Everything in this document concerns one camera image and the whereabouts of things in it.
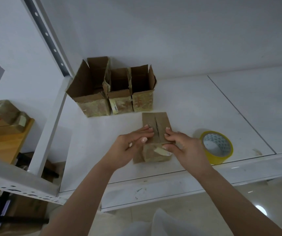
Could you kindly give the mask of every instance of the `hand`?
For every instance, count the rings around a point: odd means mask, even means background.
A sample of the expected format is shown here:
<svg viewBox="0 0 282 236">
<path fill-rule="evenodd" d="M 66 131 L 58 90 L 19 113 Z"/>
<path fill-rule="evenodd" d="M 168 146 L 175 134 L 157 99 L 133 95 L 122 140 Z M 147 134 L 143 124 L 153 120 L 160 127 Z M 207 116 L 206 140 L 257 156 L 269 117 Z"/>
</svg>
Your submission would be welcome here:
<svg viewBox="0 0 282 236">
<path fill-rule="evenodd" d="M 166 128 L 165 138 L 182 145 L 181 150 L 174 144 L 165 144 L 163 148 L 174 153 L 183 168 L 193 175 L 194 178 L 198 179 L 212 172 L 213 167 L 205 155 L 200 139 L 191 138 L 182 132 L 173 132 L 170 128 Z"/>
<path fill-rule="evenodd" d="M 100 164 L 111 171 L 124 167 L 143 147 L 147 138 L 153 136 L 153 128 L 149 128 L 148 125 L 131 133 L 119 135 L 106 155 L 100 160 Z"/>
</svg>

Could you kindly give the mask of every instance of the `person's right hand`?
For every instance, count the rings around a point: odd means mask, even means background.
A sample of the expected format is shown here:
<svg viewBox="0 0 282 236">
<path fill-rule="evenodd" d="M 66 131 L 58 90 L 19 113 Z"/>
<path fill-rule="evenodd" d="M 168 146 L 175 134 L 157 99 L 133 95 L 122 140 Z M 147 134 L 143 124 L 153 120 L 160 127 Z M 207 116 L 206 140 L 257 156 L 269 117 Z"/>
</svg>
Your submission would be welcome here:
<svg viewBox="0 0 282 236">
<path fill-rule="evenodd" d="M 203 177 L 212 172 L 213 167 L 205 155 L 200 139 L 191 138 L 182 132 L 173 132 L 170 128 L 166 128 L 165 138 L 181 144 L 182 149 L 174 144 L 165 144 L 163 148 L 172 152 L 183 168 L 194 178 Z"/>
</svg>

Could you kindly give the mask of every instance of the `person's left hand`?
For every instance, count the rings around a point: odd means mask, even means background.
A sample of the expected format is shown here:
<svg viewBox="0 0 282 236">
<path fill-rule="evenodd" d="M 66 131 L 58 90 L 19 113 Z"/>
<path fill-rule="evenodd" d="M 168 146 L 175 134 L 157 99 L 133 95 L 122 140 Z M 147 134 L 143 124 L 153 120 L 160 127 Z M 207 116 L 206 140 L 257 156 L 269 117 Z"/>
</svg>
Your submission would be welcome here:
<svg viewBox="0 0 282 236">
<path fill-rule="evenodd" d="M 146 143 L 147 138 L 154 136 L 153 128 L 148 125 L 125 135 L 119 135 L 100 164 L 108 170 L 115 171 L 127 165 L 139 149 Z"/>
</svg>

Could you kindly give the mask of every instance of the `yellow tape roll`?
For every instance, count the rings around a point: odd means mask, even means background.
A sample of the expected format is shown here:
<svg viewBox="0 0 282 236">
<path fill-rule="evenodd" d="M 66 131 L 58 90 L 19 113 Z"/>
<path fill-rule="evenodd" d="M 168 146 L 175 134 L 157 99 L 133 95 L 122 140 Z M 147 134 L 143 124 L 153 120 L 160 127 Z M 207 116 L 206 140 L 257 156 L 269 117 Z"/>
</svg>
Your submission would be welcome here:
<svg viewBox="0 0 282 236">
<path fill-rule="evenodd" d="M 234 152 L 230 140 L 219 132 L 205 131 L 202 133 L 200 140 L 211 164 L 218 165 L 223 163 Z"/>
</svg>

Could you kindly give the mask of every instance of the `person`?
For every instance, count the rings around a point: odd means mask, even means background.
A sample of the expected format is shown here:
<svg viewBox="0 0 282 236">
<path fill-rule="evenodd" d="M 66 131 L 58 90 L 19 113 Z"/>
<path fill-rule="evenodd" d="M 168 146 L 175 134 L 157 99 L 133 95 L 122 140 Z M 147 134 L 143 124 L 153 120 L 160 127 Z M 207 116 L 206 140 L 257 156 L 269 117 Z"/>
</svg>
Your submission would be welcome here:
<svg viewBox="0 0 282 236">
<path fill-rule="evenodd" d="M 87 236 L 105 188 L 115 170 L 125 166 L 153 137 L 149 126 L 120 135 L 104 157 L 91 169 L 57 216 L 41 232 L 41 236 Z M 239 193 L 209 163 L 199 139 L 166 128 L 165 138 L 176 141 L 163 146 L 201 184 L 234 235 L 277 235 L 282 229 Z M 158 210 L 152 223 L 135 222 L 121 235 L 204 235 L 187 223 L 177 221 Z"/>
</svg>

